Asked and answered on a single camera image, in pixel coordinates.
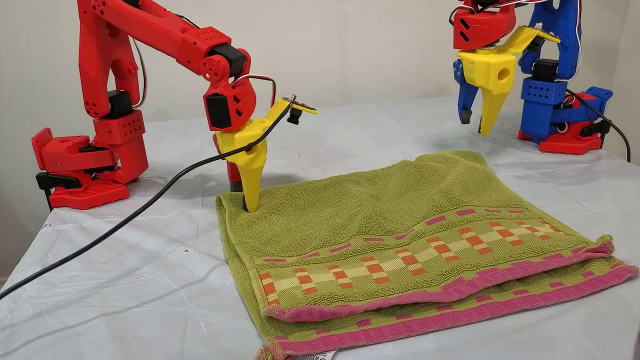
table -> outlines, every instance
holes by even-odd
[[[482,138],[477,123],[460,125],[453,98],[320,111],[269,136],[263,187],[478,151],[522,197],[588,238],[613,234],[615,254],[640,265],[640,168],[612,154],[542,154],[515,139],[519,114],[509,109]],[[5,287],[98,237],[215,153],[204,119],[149,122],[145,141],[150,167],[131,184],[131,198],[55,209]],[[219,162],[188,174],[103,244],[1,301],[0,359],[253,359],[262,339],[225,262],[214,210],[216,194],[228,189],[225,171]],[[341,350],[335,359],[630,359],[639,291],[632,279],[565,304]]]

towel fringe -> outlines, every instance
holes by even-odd
[[[255,356],[255,360],[275,360],[269,347],[261,347],[258,354]]]

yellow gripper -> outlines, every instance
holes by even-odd
[[[482,89],[480,133],[483,136],[491,132],[500,109],[513,88],[515,54],[522,53],[536,37],[560,43],[559,38],[540,29],[520,26],[503,45],[458,52],[467,83]]]
[[[288,99],[278,99],[271,109],[269,109],[265,117],[250,119],[243,127],[236,131],[216,131],[220,152],[233,151],[258,140],[258,138],[264,134],[265,130],[271,126],[286,109],[290,102]],[[293,113],[296,110],[298,113],[305,111],[307,113],[317,114],[315,109],[294,101],[291,105],[291,112]],[[227,157],[227,161],[237,165],[242,179],[246,209],[253,213],[258,208],[262,169],[267,161],[267,140],[261,141],[250,150]]]

green towel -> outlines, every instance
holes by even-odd
[[[216,200],[229,267],[269,351],[379,343],[608,288],[637,268],[504,186],[475,152]]]

wire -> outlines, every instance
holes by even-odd
[[[191,25],[193,25],[196,29],[200,29],[200,26],[197,26],[193,21],[189,20],[189,18],[188,18],[188,17],[186,17],[186,16],[182,16],[182,15],[177,14],[177,13],[173,13],[173,14],[174,14],[175,16],[179,17],[180,19],[182,19],[182,20],[184,20],[184,21],[186,21],[186,22],[190,23],[190,24],[191,24]]]
[[[273,84],[273,86],[271,87],[271,106],[273,106],[276,103],[276,81],[274,79],[272,79],[267,75],[247,74],[247,75],[242,75],[237,79],[233,80],[233,82],[231,82],[231,85],[237,83],[242,79],[260,79],[260,80],[270,81]]]
[[[528,3],[528,4],[544,3],[545,1],[548,1],[548,0],[512,0],[512,1],[506,1],[504,3],[497,3],[497,4],[491,4],[491,5],[483,6],[482,8],[480,8],[478,13],[485,12],[485,11],[489,10],[490,8],[503,8],[505,6],[515,5],[515,4],[520,4],[520,3]]]
[[[84,254],[85,252],[91,250],[92,248],[94,248],[96,245],[98,245],[99,243],[103,242],[104,240],[106,240],[107,238],[109,238],[111,235],[113,235],[116,231],[120,230],[122,227],[124,227],[125,225],[127,225],[129,222],[131,222],[133,219],[135,219],[136,217],[138,217],[138,215],[142,214],[146,209],[148,209],[149,207],[151,207],[151,205],[153,205],[156,201],[158,201],[158,199],[160,199],[160,197],[162,197],[162,195],[164,195],[164,193],[167,192],[167,190],[169,190],[169,188],[171,188],[182,176],[186,175],[188,172],[201,167],[202,165],[206,165],[208,163],[212,163],[216,160],[222,160],[224,158],[227,158],[231,155],[235,155],[238,154],[240,152],[243,151],[247,151],[249,149],[251,149],[252,147],[258,145],[261,141],[263,141],[269,134],[270,132],[273,130],[273,128],[278,125],[278,123],[282,120],[282,118],[284,118],[284,116],[289,112],[289,110],[291,109],[291,106],[293,105],[294,101],[296,100],[296,94],[292,94],[291,95],[291,100],[289,101],[289,104],[287,105],[287,107],[282,110],[282,112],[278,115],[278,117],[276,118],[276,120],[273,122],[272,125],[270,125],[265,131],[264,134],[262,134],[256,141],[251,142],[246,144],[245,146],[239,147],[236,150],[231,150],[228,152],[225,152],[224,154],[220,154],[217,156],[214,156],[212,158],[208,158],[208,159],[204,159],[202,161],[199,161],[195,164],[192,164],[190,166],[188,166],[187,168],[185,168],[183,171],[179,172],[176,176],[174,176],[171,180],[169,180],[169,182],[167,182],[166,185],[163,186],[162,189],[160,189],[160,191],[155,194],[149,201],[147,201],[144,205],[142,205],[139,209],[137,209],[136,211],[134,211],[133,213],[131,213],[131,215],[129,215],[128,217],[126,217],[124,220],[122,220],[121,222],[117,223],[116,226],[112,227],[111,229],[109,229],[106,233],[100,235],[97,239],[93,240],[92,242],[90,242],[89,244],[85,245],[83,248],[75,251],[74,253],[56,261],[55,263],[25,277],[23,280],[20,280],[19,282],[16,282],[14,285],[11,285],[9,288],[7,288],[6,290],[4,290],[2,293],[0,293],[0,300],[2,300],[3,298],[7,297],[7,295],[13,293],[14,291],[18,290],[19,288],[29,284],[31,281],[34,281],[35,279],[43,276],[44,274],[46,274],[47,272],[50,272],[51,270],[54,270],[66,263],[68,263],[69,261],[72,261],[73,259],[77,258],[78,256]]]
[[[449,24],[453,25],[453,14],[455,14],[458,10],[460,9],[467,9],[473,13],[476,13],[476,9],[472,8],[471,6],[467,6],[467,5],[458,5],[455,8],[453,8],[453,11],[451,12],[451,14],[449,15]]]
[[[572,105],[574,102],[575,102],[575,96],[573,96],[573,95],[569,95],[569,94],[566,94],[566,95],[564,96],[564,102],[563,102],[563,104]]]
[[[142,78],[144,80],[144,83],[143,83],[144,85],[142,87],[142,98],[140,99],[140,102],[138,104],[133,106],[134,109],[138,109],[140,106],[142,106],[145,103],[145,100],[147,100],[147,68],[145,67],[145,60],[142,58],[142,52],[138,47],[138,42],[134,38],[131,38],[131,40],[133,40],[133,45],[136,46],[136,50],[138,51],[138,58],[140,59],[140,67],[142,68]]]
[[[622,130],[620,130],[620,128],[616,126],[616,124],[614,124],[613,121],[609,120],[606,116],[602,115],[602,113],[599,112],[596,108],[594,108],[593,105],[588,103],[587,100],[579,97],[575,92],[572,92],[569,89],[566,89],[566,92],[571,94],[574,98],[578,99],[582,104],[584,104],[586,107],[591,109],[591,111],[595,112],[602,120],[608,122],[609,125],[611,125],[611,127],[613,127],[613,129],[616,130],[618,134],[620,134],[620,136],[622,137],[622,140],[625,142],[625,147],[627,148],[627,163],[630,163],[631,162],[631,145],[629,145],[629,140],[627,140],[627,137],[622,132]]]
[[[582,64],[582,40],[580,39],[580,24],[582,22],[582,0],[578,0],[578,21],[575,26],[575,37],[578,39],[578,65],[575,67],[575,73],[570,79],[558,79],[563,83],[568,83],[569,81],[575,79],[578,75],[578,70],[580,70],[580,65]]]

